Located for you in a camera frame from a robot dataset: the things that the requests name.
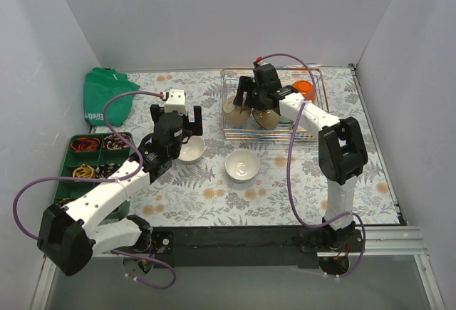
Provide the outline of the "beige bowl orange flower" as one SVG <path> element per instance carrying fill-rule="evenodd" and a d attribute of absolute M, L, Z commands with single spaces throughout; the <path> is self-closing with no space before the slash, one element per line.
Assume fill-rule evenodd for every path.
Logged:
<path fill-rule="evenodd" d="M 185 164 L 196 163 L 204 154 L 205 143 L 201 136 L 192 136 L 182 144 L 178 160 Z"/>

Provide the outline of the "white ribbed bowl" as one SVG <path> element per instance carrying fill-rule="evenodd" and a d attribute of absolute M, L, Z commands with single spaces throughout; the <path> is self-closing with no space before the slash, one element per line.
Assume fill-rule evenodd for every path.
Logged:
<path fill-rule="evenodd" d="M 248 182 L 259 172 L 259 159 L 251 150 L 238 149 L 228 154 L 225 170 L 233 181 Z"/>

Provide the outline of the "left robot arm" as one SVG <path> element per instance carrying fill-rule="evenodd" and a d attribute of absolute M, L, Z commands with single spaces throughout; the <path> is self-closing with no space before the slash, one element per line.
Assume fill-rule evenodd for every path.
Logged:
<path fill-rule="evenodd" d="M 66 276 L 78 273 L 97 254 L 121 247 L 137 253 L 150 248 L 152 227 L 145 219 L 128 215 L 110 224 L 102 221 L 165 174 L 188 138 L 203 134 L 199 105 L 194 107 L 194 121 L 158 105 L 152 105 L 151 113 L 152 134 L 113 174 L 113 182 L 102 182 L 65 206 L 51 205 L 44 211 L 37 246 Z"/>

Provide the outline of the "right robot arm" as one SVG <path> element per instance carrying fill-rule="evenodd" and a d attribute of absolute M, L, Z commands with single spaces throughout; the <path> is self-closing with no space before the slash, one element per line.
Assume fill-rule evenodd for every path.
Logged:
<path fill-rule="evenodd" d="M 302 240 L 313 247 L 338 251 L 353 239 L 356 221 L 353 201 L 356 183 L 368 162 L 358 121 L 339 118 L 314 104 L 292 86 L 283 86 L 276 68 L 255 61 L 253 75 L 239 78 L 235 106 L 272 110 L 294 121 L 318 141 L 318 165 L 327 179 L 327 208 L 321 224 L 304 223 Z"/>

